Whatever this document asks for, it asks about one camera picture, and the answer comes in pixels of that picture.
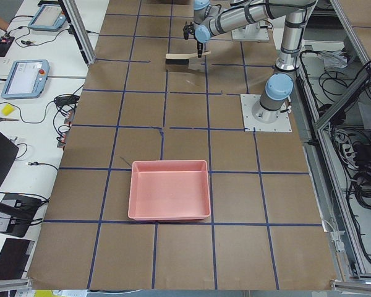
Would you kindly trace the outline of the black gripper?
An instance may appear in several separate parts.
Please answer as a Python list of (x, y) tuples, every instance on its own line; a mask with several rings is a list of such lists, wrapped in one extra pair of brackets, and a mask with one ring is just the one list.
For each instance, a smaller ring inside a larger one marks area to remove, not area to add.
[[(186, 22), (183, 26), (183, 37), (185, 40), (188, 40), (190, 36), (195, 35), (194, 23), (193, 22)], [(201, 58), (202, 54), (204, 53), (204, 44), (197, 42), (197, 57)]]

